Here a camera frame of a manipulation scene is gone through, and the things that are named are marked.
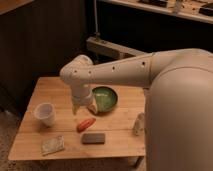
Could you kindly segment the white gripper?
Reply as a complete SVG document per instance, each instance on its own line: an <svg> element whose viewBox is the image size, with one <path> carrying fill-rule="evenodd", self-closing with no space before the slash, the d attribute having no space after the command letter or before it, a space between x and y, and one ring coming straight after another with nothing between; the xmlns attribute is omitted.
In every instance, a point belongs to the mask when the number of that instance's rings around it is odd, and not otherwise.
<svg viewBox="0 0 213 171"><path fill-rule="evenodd" d="M88 84L77 84L71 86L71 99L75 104L73 105L73 114L76 115L79 109L79 106L88 106L88 109L93 113L98 113L98 106L96 103L92 103L93 94L92 88Z"/></svg>

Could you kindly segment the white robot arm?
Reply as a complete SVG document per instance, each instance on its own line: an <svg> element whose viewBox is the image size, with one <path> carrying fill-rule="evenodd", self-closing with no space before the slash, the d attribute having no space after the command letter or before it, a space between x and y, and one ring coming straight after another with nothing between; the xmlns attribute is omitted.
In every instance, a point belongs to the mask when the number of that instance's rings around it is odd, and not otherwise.
<svg viewBox="0 0 213 171"><path fill-rule="evenodd" d="M78 106L92 102L92 84L147 89L147 171L213 171L213 53L178 49L98 65L79 55L60 78Z"/></svg>

